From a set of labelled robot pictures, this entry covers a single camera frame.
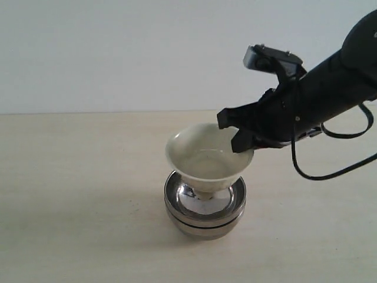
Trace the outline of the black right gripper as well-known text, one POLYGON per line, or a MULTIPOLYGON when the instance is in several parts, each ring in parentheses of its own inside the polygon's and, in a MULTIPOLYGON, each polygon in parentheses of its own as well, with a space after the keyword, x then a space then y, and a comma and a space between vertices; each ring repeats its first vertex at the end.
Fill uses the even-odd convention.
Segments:
POLYGON ((231 140, 233 153, 258 147, 285 147, 321 132, 321 87, 286 85, 258 102, 217 113, 219 129, 239 129, 231 140))

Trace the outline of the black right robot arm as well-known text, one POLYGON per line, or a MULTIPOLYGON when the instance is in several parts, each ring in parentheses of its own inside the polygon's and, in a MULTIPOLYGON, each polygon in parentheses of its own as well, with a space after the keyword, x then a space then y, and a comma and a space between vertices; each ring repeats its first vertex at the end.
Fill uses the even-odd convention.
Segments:
POLYGON ((361 18, 341 48, 309 71, 298 56, 262 44, 247 48, 243 64, 276 75, 279 83, 253 103, 222 109, 218 127, 236 128, 231 141, 235 153, 285 147, 376 99, 376 12, 361 18))

